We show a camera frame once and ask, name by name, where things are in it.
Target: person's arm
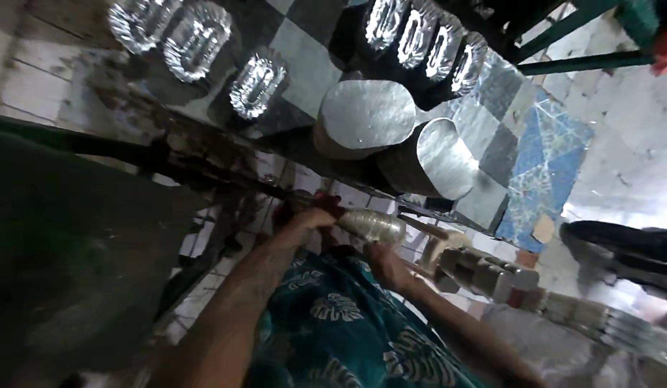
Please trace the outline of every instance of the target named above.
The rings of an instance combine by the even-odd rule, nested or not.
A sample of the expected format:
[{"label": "person's arm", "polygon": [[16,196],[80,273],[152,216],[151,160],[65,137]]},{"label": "person's arm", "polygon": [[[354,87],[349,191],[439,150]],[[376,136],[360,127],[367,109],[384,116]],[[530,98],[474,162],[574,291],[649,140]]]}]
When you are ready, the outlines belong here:
[{"label": "person's arm", "polygon": [[486,362],[507,387],[547,387],[518,354],[485,324],[451,304],[414,277],[390,247],[374,243],[369,248],[370,266],[382,285],[409,300],[432,323],[441,336],[461,338],[465,346]]},{"label": "person's arm", "polygon": [[311,208],[248,254],[157,368],[149,386],[240,387],[252,359],[257,322],[295,250],[313,228],[335,221],[329,212]]}]

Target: foil-covered pot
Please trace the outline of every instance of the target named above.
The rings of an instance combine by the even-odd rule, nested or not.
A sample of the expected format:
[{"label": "foil-covered pot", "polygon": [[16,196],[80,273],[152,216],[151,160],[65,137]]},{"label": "foil-covered pot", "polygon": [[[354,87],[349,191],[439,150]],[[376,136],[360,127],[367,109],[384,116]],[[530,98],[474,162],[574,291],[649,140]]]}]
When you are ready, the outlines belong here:
[{"label": "foil-covered pot", "polygon": [[346,211],[336,224],[368,243],[378,241],[398,245],[405,239],[405,222],[390,214],[366,208]]},{"label": "foil-covered pot", "polygon": [[283,90],[286,75],[285,63],[275,52],[268,49],[255,52],[231,85],[233,110],[243,119],[256,119],[267,110],[277,90]]},{"label": "foil-covered pot", "polygon": [[398,63],[412,69],[424,61],[440,10],[431,0],[411,0],[410,15],[398,43]]},{"label": "foil-covered pot", "polygon": [[465,30],[459,18],[447,12],[439,14],[436,38],[424,69],[430,81],[440,82],[451,74],[464,34]]},{"label": "foil-covered pot", "polygon": [[166,65],[183,82],[205,77],[231,36],[231,24],[231,15],[215,3],[199,1],[185,7],[183,19],[166,39]]},{"label": "foil-covered pot", "polygon": [[331,159],[362,160],[406,140],[415,125],[410,92],[392,81],[344,81],[329,89],[314,126],[314,146]]},{"label": "foil-covered pot", "polygon": [[401,193],[456,200],[472,189],[478,162],[446,117],[418,126],[403,144],[379,154],[377,165]]},{"label": "foil-covered pot", "polygon": [[376,55],[396,40],[410,0],[372,0],[365,14],[363,31],[367,51]]},{"label": "foil-covered pot", "polygon": [[183,0],[119,0],[109,8],[115,39],[133,54],[152,49]]},{"label": "foil-covered pot", "polygon": [[455,97],[462,97],[475,88],[487,56],[487,41],[482,35],[468,32],[464,40],[463,51],[451,74],[451,93]]}]

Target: teal patterned shirt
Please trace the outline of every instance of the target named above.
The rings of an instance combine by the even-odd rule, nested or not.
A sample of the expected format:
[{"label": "teal patterned shirt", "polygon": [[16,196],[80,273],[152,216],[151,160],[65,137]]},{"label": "teal patterned shirt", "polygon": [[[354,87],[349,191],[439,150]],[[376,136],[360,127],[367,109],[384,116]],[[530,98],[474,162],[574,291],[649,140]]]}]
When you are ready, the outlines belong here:
[{"label": "teal patterned shirt", "polygon": [[297,252],[259,327],[247,387],[484,388],[359,255]]}]

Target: foil tray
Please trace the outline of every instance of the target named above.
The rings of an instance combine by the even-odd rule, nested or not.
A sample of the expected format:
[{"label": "foil tray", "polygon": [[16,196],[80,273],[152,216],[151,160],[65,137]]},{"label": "foil tray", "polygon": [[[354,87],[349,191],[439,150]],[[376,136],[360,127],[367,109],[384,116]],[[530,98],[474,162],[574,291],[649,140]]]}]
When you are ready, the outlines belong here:
[{"label": "foil tray", "polygon": [[367,50],[380,55],[396,40],[410,0],[373,0],[364,18]]},{"label": "foil tray", "polygon": [[108,21],[116,40],[133,54],[148,51],[161,40],[183,0],[119,0]]},{"label": "foil tray", "polygon": [[451,74],[464,34],[459,18],[448,12],[439,14],[437,35],[424,69],[430,81],[441,82]]},{"label": "foil tray", "polygon": [[406,142],[381,153],[377,165],[401,193],[451,200],[472,189],[478,171],[478,162],[446,117],[421,124]]},{"label": "foil tray", "polygon": [[233,110],[243,119],[256,119],[267,110],[277,91],[285,88],[286,76],[286,65],[275,52],[255,52],[231,85]]},{"label": "foil tray", "polygon": [[431,0],[412,0],[410,15],[398,43],[398,63],[404,69],[419,66],[427,56],[440,8]]},{"label": "foil tray", "polygon": [[170,71],[183,82],[204,78],[231,36],[231,24],[231,15],[215,3],[199,1],[186,6],[164,47]]},{"label": "foil tray", "polygon": [[475,88],[488,48],[487,41],[477,32],[468,32],[465,36],[463,51],[451,75],[451,92],[455,97],[462,97]]}]

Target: forearm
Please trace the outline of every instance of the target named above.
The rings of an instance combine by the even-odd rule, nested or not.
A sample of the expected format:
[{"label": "forearm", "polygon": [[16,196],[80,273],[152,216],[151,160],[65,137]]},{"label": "forearm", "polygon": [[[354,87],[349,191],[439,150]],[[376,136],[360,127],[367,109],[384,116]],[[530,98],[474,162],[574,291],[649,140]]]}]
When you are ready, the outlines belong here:
[{"label": "forearm", "polygon": [[238,263],[150,387],[239,387],[260,315],[309,230],[296,218]]},{"label": "forearm", "polygon": [[546,383],[484,322],[451,304],[424,281],[416,279],[402,295],[424,314],[439,333],[448,332],[453,334],[453,338],[462,339],[463,345],[506,380],[509,387],[546,387]]}]

